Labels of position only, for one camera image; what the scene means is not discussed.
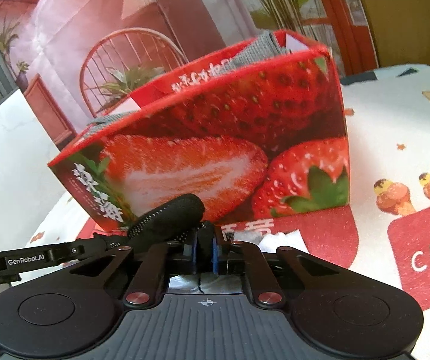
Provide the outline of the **grey knitted cloth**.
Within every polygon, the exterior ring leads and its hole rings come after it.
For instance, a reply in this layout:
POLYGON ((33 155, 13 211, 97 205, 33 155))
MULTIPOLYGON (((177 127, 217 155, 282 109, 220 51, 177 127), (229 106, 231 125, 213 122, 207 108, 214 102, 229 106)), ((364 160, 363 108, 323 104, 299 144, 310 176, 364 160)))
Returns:
POLYGON ((274 33, 264 31, 249 42, 205 55, 171 72, 164 73, 158 67, 153 68, 151 71, 155 74, 154 77, 147 79, 146 83, 140 86, 143 91, 137 97, 132 97, 132 94, 124 94, 122 102, 126 102, 128 105, 116 106, 112 113, 92 119, 87 125, 88 133, 95 133, 101 128, 141 110, 143 106, 158 98, 180 94, 186 88, 203 86, 214 77, 287 54, 287 49, 279 43, 274 33))

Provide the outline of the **printed living room backdrop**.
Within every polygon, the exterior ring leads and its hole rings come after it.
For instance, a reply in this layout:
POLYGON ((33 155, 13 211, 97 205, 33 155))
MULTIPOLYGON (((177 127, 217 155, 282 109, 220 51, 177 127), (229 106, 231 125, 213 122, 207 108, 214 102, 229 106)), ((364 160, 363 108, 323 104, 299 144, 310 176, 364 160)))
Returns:
POLYGON ((341 76, 378 64, 362 0, 0 0, 2 61, 58 147, 144 73, 283 28, 327 45, 341 76))

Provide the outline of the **red strawberry cardboard box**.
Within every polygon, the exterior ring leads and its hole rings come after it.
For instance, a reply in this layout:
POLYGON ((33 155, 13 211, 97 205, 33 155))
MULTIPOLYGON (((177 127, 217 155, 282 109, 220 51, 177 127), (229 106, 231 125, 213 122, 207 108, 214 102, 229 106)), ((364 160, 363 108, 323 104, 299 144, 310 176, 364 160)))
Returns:
POLYGON ((330 49, 286 29, 287 55, 158 98, 95 133, 49 168, 110 232, 195 194, 204 218, 270 219, 349 203, 349 147, 330 49))

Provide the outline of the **black dotted glove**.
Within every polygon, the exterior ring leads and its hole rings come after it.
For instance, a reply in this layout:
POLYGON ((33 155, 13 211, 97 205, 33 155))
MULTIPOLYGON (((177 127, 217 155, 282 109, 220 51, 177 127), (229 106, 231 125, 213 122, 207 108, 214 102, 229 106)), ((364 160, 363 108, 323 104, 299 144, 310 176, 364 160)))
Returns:
POLYGON ((166 242, 191 244, 204 223, 204 203, 195 194, 183 194, 139 217, 127 232, 134 252, 148 251, 166 242))

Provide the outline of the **cartoon printed tablecloth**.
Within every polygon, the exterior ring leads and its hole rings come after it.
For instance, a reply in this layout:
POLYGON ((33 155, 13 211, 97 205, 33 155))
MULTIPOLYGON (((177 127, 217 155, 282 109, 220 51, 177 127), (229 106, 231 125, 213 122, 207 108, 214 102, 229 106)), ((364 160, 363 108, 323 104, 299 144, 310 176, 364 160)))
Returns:
POLYGON ((423 309, 414 348, 430 359, 430 67, 386 68, 342 89, 349 203, 222 231, 301 232, 309 254, 392 284, 423 309))

